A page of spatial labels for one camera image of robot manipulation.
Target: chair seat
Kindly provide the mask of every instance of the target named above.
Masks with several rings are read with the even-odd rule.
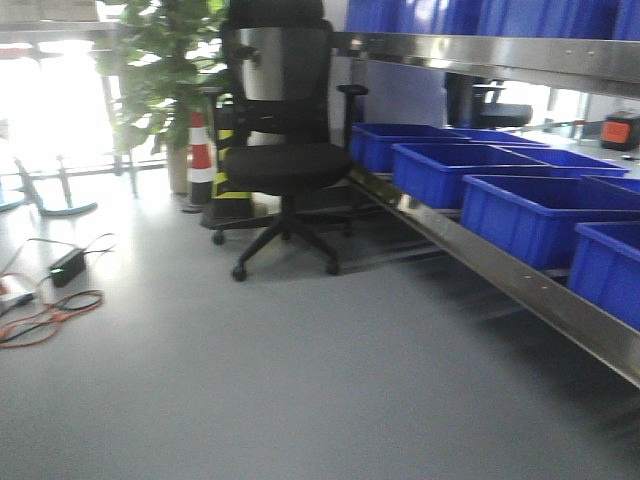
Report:
[[[232,147],[225,157],[229,181],[268,195],[297,195],[333,185],[351,169],[348,153],[330,143]]]

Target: black power brick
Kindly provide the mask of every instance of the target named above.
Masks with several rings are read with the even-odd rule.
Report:
[[[84,250],[82,248],[74,248],[49,267],[49,274],[55,287],[64,287],[86,268]]]

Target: blue storage box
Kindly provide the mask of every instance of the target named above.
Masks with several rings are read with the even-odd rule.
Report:
[[[478,0],[405,0],[398,17],[398,31],[438,35],[475,35]]]
[[[491,145],[395,144],[393,183],[433,208],[462,207],[468,174],[546,175],[548,165]]]
[[[640,220],[640,194],[589,177],[464,181],[462,225],[538,270],[569,268],[577,223]]]
[[[620,0],[614,40],[640,40],[640,2]]]
[[[404,123],[356,123],[349,152],[353,159],[376,173],[393,171],[394,143],[467,143],[469,139],[450,129]]]
[[[640,222],[582,223],[568,287],[640,330]]]
[[[484,0],[479,35],[611,39],[619,0]]]
[[[519,153],[541,162],[548,163],[555,168],[551,169],[552,177],[580,177],[582,175],[604,175],[622,177],[629,172],[628,169],[597,160],[586,155],[562,150],[558,148],[536,147],[500,147],[510,152]]]
[[[514,145],[531,147],[548,147],[546,143],[536,142],[528,138],[514,135],[512,133],[501,132],[499,130],[483,130],[474,128],[449,128],[453,133],[463,135],[471,139],[471,143],[488,143],[491,145]]]
[[[348,32],[397,32],[404,0],[349,0]]]
[[[600,175],[590,175],[589,180],[592,182],[605,182],[612,187],[624,188],[632,192],[640,193],[640,178],[619,178]]]

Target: shelf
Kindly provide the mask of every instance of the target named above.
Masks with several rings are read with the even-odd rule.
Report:
[[[640,42],[335,32],[339,56],[640,98]]]
[[[0,23],[0,43],[32,43],[58,40],[95,40],[118,28],[116,22]]]
[[[351,180],[414,230],[640,388],[640,332],[462,227],[445,212],[403,194],[384,178],[357,167]]]

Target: traffic cone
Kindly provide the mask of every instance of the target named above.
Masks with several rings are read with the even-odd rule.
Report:
[[[186,213],[199,213],[211,201],[214,170],[209,155],[209,137],[201,113],[191,113],[189,129],[191,143],[191,166],[188,180],[190,184],[189,203],[182,208]]]

